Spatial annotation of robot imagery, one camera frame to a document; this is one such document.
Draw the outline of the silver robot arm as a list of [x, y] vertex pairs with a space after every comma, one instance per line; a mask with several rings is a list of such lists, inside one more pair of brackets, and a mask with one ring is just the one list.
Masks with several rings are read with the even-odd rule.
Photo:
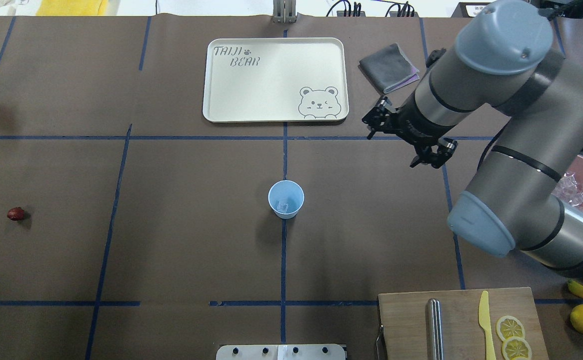
[[486, 5], [401, 107], [383, 96], [362, 119], [412, 145], [410, 166], [442, 166], [447, 132], [488, 104], [509, 117], [447, 217], [459, 237], [493, 256], [518, 249], [583, 285], [583, 212], [553, 191], [583, 155], [583, 67], [552, 48], [547, 16], [522, 0]]

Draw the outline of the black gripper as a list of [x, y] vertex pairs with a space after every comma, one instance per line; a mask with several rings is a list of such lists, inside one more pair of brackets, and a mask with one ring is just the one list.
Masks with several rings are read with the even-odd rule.
[[458, 148], [458, 141], [444, 137], [450, 127], [429, 121], [418, 109], [415, 96], [409, 96], [401, 107], [393, 107], [387, 96], [381, 96], [361, 121], [369, 128], [369, 140], [376, 133], [385, 133], [413, 146], [412, 168], [424, 164], [439, 169]]

